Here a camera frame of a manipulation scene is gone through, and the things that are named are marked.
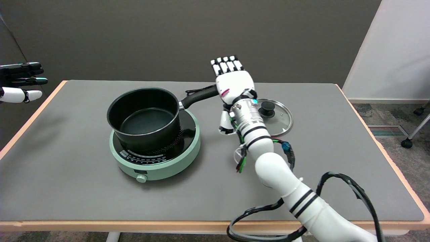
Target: chair wheel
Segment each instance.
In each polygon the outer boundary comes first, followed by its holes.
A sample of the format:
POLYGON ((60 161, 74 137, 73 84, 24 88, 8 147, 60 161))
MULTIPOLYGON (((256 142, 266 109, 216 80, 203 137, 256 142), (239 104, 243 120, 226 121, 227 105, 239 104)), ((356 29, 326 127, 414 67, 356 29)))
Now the chair wheel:
POLYGON ((415 109, 414 113, 418 116, 424 113, 424 108, 415 109))
POLYGON ((412 141, 410 139, 407 139, 407 138, 404 141, 402 141, 400 144, 402 145, 402 147, 407 148, 407 149, 412 147, 412 141))

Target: black knob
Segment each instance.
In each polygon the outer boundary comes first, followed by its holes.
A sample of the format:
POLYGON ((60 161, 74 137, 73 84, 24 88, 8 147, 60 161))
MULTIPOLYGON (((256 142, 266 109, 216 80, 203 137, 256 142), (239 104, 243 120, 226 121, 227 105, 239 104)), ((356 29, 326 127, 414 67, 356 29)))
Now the black knob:
POLYGON ((273 118, 275 116, 275 104, 273 102, 264 101, 261 103, 261 108, 258 109, 261 117, 273 118))

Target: table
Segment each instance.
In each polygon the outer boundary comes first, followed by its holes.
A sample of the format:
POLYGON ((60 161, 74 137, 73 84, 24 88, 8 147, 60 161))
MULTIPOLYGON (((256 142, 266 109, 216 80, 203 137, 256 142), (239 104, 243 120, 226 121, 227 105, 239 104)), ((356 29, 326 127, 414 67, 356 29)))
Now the table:
MULTIPOLYGON (((189 110, 200 122, 202 148, 183 172, 140 184, 123 174, 109 151, 110 103, 139 87, 162 87, 178 99, 211 83, 63 81, 0 152, 0 230, 225 233, 244 210, 278 200, 258 181, 252 161, 237 174, 237 137, 218 133, 222 103, 212 98, 189 110)), ((430 227, 430 214, 382 145, 335 84, 256 83, 260 98, 277 100, 294 124, 283 140, 295 150, 295 174, 315 189, 323 173, 347 174, 370 197, 386 234, 430 227)), ((364 204, 341 181, 322 197, 367 230, 364 204)), ((286 209, 238 223, 255 233, 287 233, 300 224, 286 209)))

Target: saucepan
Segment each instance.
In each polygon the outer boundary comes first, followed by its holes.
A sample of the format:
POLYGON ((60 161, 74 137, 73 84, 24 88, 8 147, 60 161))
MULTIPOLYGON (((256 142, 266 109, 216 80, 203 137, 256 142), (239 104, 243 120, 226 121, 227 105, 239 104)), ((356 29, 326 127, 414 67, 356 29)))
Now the saucepan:
POLYGON ((216 87, 195 92, 182 101, 168 90, 144 87, 116 98, 107 110, 107 121, 121 145, 134 152, 147 152, 171 144, 181 127, 179 110, 218 95, 216 87))

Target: pot lid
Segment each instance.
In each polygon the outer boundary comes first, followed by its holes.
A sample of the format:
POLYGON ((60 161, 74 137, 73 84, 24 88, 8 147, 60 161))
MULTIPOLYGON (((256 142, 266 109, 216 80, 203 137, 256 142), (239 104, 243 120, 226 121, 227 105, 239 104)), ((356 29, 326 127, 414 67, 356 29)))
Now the pot lid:
POLYGON ((281 136, 291 128, 293 117, 285 105, 270 99, 257 99, 257 102, 258 112, 271 136, 281 136))

